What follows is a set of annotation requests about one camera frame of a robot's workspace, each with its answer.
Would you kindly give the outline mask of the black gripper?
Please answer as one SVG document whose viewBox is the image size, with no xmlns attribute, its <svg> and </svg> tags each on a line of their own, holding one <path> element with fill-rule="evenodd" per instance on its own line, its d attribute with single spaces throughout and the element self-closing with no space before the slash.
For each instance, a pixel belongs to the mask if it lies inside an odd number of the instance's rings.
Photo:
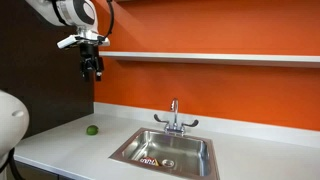
<svg viewBox="0 0 320 180">
<path fill-rule="evenodd" d="M 103 60 L 99 56 L 98 47 L 93 44 L 80 45 L 81 70 L 85 81 L 89 81 L 89 71 L 96 72 L 96 81 L 101 81 L 104 70 Z"/>
</svg>

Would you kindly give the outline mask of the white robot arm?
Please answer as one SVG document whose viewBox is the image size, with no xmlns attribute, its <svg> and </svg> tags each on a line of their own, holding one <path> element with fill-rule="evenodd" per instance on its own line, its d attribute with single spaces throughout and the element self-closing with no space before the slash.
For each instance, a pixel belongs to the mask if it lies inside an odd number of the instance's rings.
<svg viewBox="0 0 320 180">
<path fill-rule="evenodd" d="M 78 47 L 80 70 L 88 80 L 89 73 L 101 80 L 104 65 L 98 47 L 109 46 L 110 41 L 98 32 L 98 20 L 94 4 L 90 0 L 25 0 L 47 22 L 55 26 L 74 26 L 76 33 L 57 43 L 60 49 Z"/>
</svg>

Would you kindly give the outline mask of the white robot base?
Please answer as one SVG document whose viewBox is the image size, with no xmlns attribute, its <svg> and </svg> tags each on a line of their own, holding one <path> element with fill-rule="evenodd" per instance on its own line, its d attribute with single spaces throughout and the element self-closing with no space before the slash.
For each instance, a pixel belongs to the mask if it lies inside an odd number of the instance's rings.
<svg viewBox="0 0 320 180">
<path fill-rule="evenodd" d="M 9 152 L 22 140 L 29 125 L 26 106 L 15 96 L 0 91 L 0 173 L 9 160 Z"/>
</svg>

